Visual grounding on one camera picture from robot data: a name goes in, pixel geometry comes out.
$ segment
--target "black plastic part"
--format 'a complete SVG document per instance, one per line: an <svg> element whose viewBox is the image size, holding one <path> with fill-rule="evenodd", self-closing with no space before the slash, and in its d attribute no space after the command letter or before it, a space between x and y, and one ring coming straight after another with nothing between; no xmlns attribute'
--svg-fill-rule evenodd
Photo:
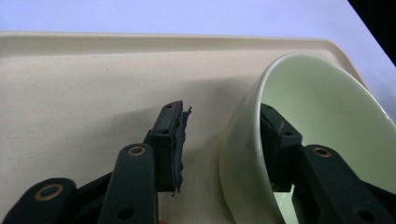
<svg viewBox="0 0 396 224"><path fill-rule="evenodd" d="M96 223L112 173L104 175L78 189L78 212L74 223Z"/></svg>
<svg viewBox="0 0 396 224"><path fill-rule="evenodd" d="M155 150L158 192L175 192L176 189L180 191L183 181L181 157L190 113L191 109L183 112L182 101L165 105L146 137L145 143L150 144Z"/></svg>
<svg viewBox="0 0 396 224"><path fill-rule="evenodd" d="M376 187L372 184L365 183L366 187L374 194L374 196L387 208L393 219L396 220L396 194Z"/></svg>
<svg viewBox="0 0 396 224"><path fill-rule="evenodd" d="M154 174L154 150L150 145L125 147L117 158L98 223L157 223Z"/></svg>
<svg viewBox="0 0 396 224"><path fill-rule="evenodd" d="M8 212L3 223L71 223L76 212L76 194L76 184L72 180L47 179L29 188Z"/></svg>
<svg viewBox="0 0 396 224"><path fill-rule="evenodd" d="M290 192L291 169L303 137L273 107L261 104L262 151L273 191Z"/></svg>
<svg viewBox="0 0 396 224"><path fill-rule="evenodd" d="M298 170L293 204L300 223L395 223L365 183L331 148L305 147ZM313 197L305 192L312 192Z"/></svg>

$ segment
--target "bowl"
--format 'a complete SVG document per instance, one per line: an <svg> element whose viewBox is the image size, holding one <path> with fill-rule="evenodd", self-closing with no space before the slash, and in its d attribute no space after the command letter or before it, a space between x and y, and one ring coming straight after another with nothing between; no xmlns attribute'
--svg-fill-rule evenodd
<svg viewBox="0 0 396 224"><path fill-rule="evenodd" d="M236 223L297 223L290 193L273 193L262 153L260 104L274 107L303 145L335 149L358 177L396 191L396 126L353 76L319 56L273 62L247 92L224 131L219 176Z"/></svg>

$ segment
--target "white bowl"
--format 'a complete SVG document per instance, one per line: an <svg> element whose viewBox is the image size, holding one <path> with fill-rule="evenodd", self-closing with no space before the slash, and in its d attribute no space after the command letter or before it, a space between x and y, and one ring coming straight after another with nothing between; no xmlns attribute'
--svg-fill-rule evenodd
<svg viewBox="0 0 396 224"><path fill-rule="evenodd" d="M219 155L220 182L237 223L296 222L290 193L274 195L260 137L260 103L273 106L303 145L331 147L360 179L396 191L396 126L346 71L315 55L272 63L234 111Z"/></svg>

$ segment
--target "screw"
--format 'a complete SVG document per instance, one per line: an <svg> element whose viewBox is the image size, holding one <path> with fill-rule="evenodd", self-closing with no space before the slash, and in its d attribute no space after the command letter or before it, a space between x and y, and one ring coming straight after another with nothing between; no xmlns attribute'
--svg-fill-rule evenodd
<svg viewBox="0 0 396 224"><path fill-rule="evenodd" d="M48 201L60 195L64 190L61 184L50 184L43 187L35 194L35 199L40 202Z"/></svg>

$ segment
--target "table surface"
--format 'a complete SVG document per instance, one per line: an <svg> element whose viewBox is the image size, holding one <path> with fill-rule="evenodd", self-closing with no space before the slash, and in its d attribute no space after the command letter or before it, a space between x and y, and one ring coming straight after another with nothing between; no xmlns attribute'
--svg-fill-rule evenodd
<svg viewBox="0 0 396 224"><path fill-rule="evenodd" d="M396 67L347 0L3 0L2 31L325 38L346 53L396 120Z"/></svg>

